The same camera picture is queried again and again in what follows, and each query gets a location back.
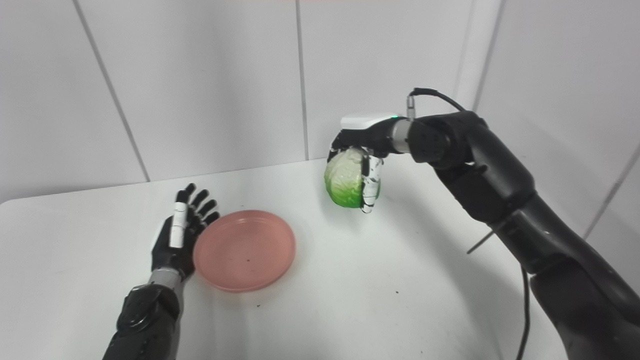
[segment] white tabletop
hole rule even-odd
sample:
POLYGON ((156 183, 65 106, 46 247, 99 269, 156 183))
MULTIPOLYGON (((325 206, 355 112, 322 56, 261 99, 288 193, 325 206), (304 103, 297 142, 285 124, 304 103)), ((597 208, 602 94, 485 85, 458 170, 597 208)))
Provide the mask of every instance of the white tabletop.
MULTIPOLYGON (((147 281, 175 193, 194 182, 222 215, 273 212, 296 259, 266 289, 184 288, 177 359, 512 359, 523 326, 520 268, 428 165, 393 156, 372 214, 334 205, 324 160, 5 202, 0 206, 0 356, 100 359, 123 298, 147 281)), ((532 301, 525 358, 566 359, 532 301)))

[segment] white wall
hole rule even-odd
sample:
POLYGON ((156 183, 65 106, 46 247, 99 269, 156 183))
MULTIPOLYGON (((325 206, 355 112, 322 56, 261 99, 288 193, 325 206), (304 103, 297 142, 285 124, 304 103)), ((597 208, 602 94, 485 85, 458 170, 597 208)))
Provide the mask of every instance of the white wall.
POLYGON ((305 159, 294 1, 80 4, 151 180, 305 159))
POLYGON ((144 181, 71 1, 0 1, 0 202, 144 181))
POLYGON ((481 92, 478 114, 579 234, 640 141, 638 13, 637 1, 506 0, 481 92))
POLYGON ((78 0, 98 58, 73 1, 5 1, 0 201, 324 157, 415 86, 470 106, 498 2, 78 0))

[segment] green lettuce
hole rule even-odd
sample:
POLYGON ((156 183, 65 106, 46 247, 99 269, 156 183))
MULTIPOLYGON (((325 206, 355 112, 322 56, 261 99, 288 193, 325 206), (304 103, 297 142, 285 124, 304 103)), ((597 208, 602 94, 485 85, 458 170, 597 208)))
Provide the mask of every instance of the green lettuce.
POLYGON ((324 170, 324 185, 331 200, 343 208, 359 208, 362 199, 361 149, 349 148, 334 156, 324 170))

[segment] cable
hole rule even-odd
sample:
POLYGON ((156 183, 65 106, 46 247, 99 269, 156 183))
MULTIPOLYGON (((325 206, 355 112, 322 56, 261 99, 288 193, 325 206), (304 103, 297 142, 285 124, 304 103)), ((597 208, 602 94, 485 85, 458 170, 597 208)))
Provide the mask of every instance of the cable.
POLYGON ((439 97, 442 100, 451 104, 451 106, 453 106, 454 108, 458 109, 458 111, 465 111, 462 105, 458 104, 454 99, 451 99, 450 97, 444 94, 441 94, 438 90, 435 90, 435 89, 414 88, 413 91, 409 93, 409 96, 416 96, 416 95, 428 95, 428 96, 439 97))
POLYGON ((524 331, 522 332, 522 339, 520 340, 520 348, 518 349, 516 360, 522 360, 524 348, 527 346, 527 339, 529 338, 529 329, 531 328, 531 315, 529 314, 529 277, 523 267, 520 267, 520 269, 522 270, 522 282, 524 283, 524 331))

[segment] robotic hand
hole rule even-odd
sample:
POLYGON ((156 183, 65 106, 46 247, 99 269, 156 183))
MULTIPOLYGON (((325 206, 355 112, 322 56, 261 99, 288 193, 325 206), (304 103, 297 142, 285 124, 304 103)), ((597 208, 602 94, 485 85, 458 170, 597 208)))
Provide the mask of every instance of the robotic hand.
POLYGON ((167 360, 170 356, 173 332, 180 304, 176 287, 184 282, 195 267, 193 247, 200 233, 220 217, 218 212, 207 215, 216 207, 202 190, 189 204, 196 186, 189 184, 178 192, 174 214, 164 221, 152 250, 151 278, 131 290, 124 300, 116 323, 117 331, 103 360, 167 360))
MULTIPOLYGON (((407 108, 407 117, 343 118, 328 159, 356 147, 370 158, 409 153, 417 163, 429 163, 467 213, 486 223, 533 274, 532 292, 570 360, 640 359, 640 298, 545 204, 533 176, 486 122, 433 89, 416 88, 407 108), (416 119, 415 95, 440 97, 459 112, 416 119)), ((370 172, 366 163, 363 179, 370 172)), ((372 206, 364 201, 365 189, 363 210, 372 206)))

